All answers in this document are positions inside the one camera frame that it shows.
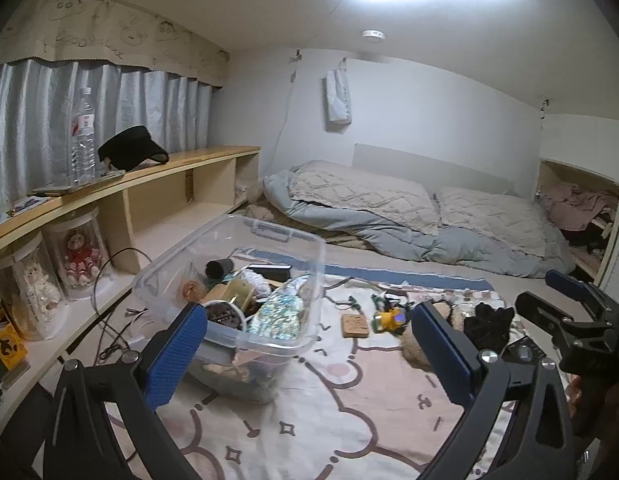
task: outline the metal screw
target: metal screw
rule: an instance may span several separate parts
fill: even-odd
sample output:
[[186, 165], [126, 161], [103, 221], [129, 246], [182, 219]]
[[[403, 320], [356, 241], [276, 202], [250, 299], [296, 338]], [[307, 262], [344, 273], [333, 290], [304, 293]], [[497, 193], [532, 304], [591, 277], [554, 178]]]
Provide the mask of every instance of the metal screw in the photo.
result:
[[128, 350], [121, 356], [121, 361], [126, 365], [131, 365], [139, 360], [140, 354], [136, 350]]
[[541, 360], [541, 366], [543, 368], [545, 368], [545, 370], [555, 370], [556, 369], [556, 363], [554, 361], [552, 361], [551, 359], [549, 359], [548, 357], [545, 357]]
[[68, 359], [63, 363], [63, 368], [67, 372], [73, 372], [78, 368], [78, 359]]
[[498, 354], [493, 350], [483, 350], [480, 353], [480, 358], [484, 363], [492, 364], [495, 363], [498, 359]]

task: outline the doll in red dress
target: doll in red dress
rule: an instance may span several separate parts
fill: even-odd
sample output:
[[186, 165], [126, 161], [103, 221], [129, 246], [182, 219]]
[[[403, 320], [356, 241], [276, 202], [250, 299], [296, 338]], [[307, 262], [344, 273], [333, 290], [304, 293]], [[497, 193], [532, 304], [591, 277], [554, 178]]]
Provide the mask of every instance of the doll in red dress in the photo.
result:
[[65, 272], [71, 286], [93, 283], [100, 272], [101, 251], [90, 246], [81, 233], [70, 236], [65, 255]]

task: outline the box handle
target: box handle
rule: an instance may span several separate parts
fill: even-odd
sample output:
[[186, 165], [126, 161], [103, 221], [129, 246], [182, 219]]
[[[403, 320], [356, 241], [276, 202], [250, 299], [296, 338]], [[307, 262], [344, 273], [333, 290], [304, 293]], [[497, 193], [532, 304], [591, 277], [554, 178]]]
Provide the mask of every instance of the box handle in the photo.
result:
[[268, 222], [254, 222], [250, 227], [252, 234], [263, 238], [269, 238], [277, 242], [286, 244], [290, 241], [292, 233], [288, 230], [283, 230], [277, 225], [270, 224]]

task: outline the slanted ceiling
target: slanted ceiling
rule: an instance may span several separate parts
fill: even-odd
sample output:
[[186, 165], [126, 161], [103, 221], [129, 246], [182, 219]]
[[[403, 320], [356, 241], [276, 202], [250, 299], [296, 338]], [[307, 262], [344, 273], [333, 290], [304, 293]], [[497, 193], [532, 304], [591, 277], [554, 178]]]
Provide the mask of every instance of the slanted ceiling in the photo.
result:
[[[232, 52], [371, 52], [450, 70], [550, 113], [619, 119], [619, 41], [592, 0], [126, 0]], [[387, 40], [366, 43], [361, 31]]]

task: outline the quilted pillowcase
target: quilted pillowcase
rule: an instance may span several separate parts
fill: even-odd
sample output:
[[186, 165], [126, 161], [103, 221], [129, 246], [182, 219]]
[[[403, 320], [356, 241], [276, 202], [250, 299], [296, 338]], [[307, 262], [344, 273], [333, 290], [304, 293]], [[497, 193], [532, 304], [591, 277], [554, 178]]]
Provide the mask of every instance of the quilted pillowcase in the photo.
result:
[[436, 198], [443, 225], [469, 229], [512, 251], [545, 257], [542, 219], [529, 200], [459, 187], [444, 187]]
[[410, 180], [312, 160], [294, 174], [290, 197], [329, 207], [368, 211], [414, 231], [438, 234], [439, 216], [427, 191]]

